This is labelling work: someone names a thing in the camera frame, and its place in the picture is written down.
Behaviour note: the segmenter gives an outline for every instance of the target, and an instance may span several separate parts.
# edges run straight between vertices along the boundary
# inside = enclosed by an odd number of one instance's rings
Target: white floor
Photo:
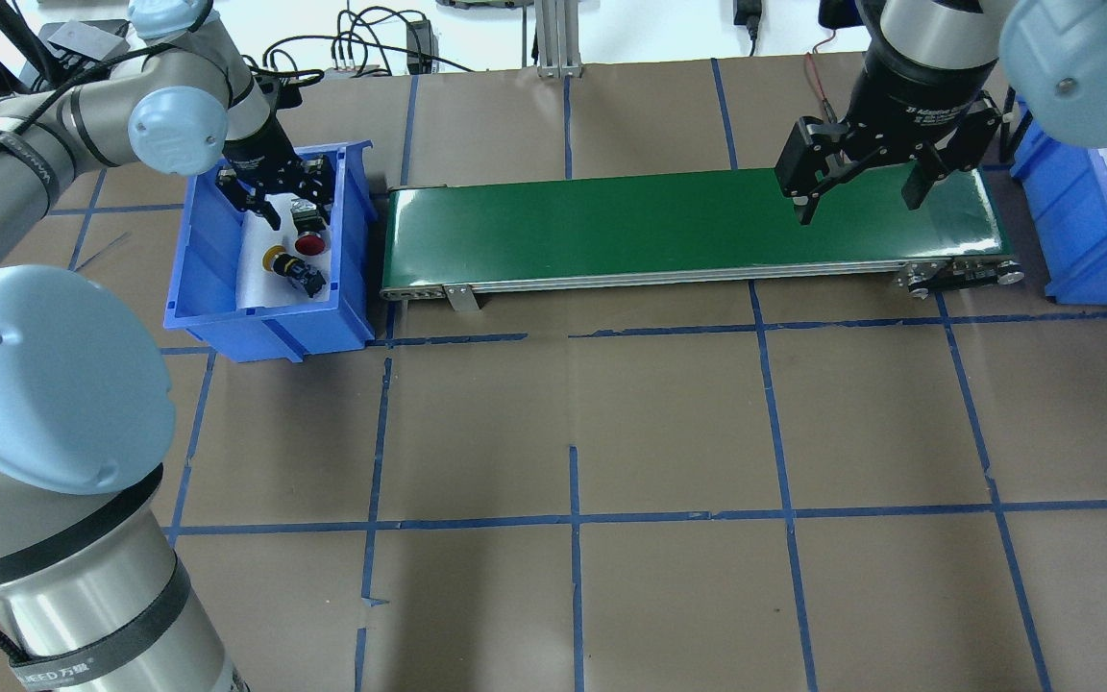
[[[39,28],[70,18],[123,18],[126,0],[18,0],[28,22]],[[300,33],[333,33],[339,0],[216,0],[216,9],[244,53],[258,56],[275,40]],[[350,3],[354,11],[370,6]],[[434,0],[382,1],[387,8],[430,14],[439,52],[474,70],[514,70],[523,45],[530,45],[535,17],[528,12],[528,35],[520,32],[519,10],[445,8]],[[813,0],[766,0],[759,35],[763,55],[808,51],[827,37],[818,27]],[[579,4],[580,52],[584,62],[662,62],[728,58],[749,51],[746,30],[733,25],[733,0],[583,0]],[[383,43],[404,44],[396,21],[379,25]],[[826,51],[861,51],[869,44],[862,28],[840,32]],[[303,68],[329,64],[325,40],[296,43],[289,52]],[[0,34],[0,59],[17,70],[22,58]]]

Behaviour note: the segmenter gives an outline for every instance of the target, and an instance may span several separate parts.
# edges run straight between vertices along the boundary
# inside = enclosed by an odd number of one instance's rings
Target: red cap
[[[317,233],[303,233],[294,241],[293,249],[312,258],[312,256],[322,255],[322,251],[327,249],[327,244]]]

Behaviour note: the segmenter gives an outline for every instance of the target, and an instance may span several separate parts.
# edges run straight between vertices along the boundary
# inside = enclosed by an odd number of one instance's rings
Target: blue bin
[[[1107,303],[1107,166],[1095,149],[1054,141],[1038,124],[1015,153],[1041,249],[1045,293],[1058,302]]]
[[[327,154],[335,166],[335,202],[331,211],[331,276],[321,302],[276,308],[237,307],[237,264],[242,246],[238,211],[216,188],[216,172],[187,184],[182,229],[173,259],[165,328],[188,331],[237,362],[289,359],[352,351],[374,337],[365,317],[366,224],[370,205],[361,154],[369,142],[302,146],[304,158]]]

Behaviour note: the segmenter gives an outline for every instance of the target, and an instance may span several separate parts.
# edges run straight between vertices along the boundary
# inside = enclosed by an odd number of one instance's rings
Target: velcro strap
[[[45,187],[45,197],[48,197],[45,214],[49,214],[49,209],[52,209],[56,205],[58,198],[62,196],[62,185],[58,183],[58,172],[54,171],[54,166],[49,165],[45,157],[37,153],[37,149],[32,148],[32,144],[28,144],[17,133],[0,130],[0,146],[30,167],[37,179]]]
[[[104,678],[139,658],[156,643],[177,621],[189,596],[190,578],[182,562],[175,560],[168,583],[131,622],[87,647],[12,665],[11,671],[27,692],[74,688]]]

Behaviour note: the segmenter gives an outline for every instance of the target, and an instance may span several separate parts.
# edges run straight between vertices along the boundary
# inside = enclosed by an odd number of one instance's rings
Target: green conveyor belt
[[[770,169],[399,189],[383,295],[759,279],[894,270],[914,259],[1010,255],[977,172],[925,206],[904,166],[866,172],[796,223]]]

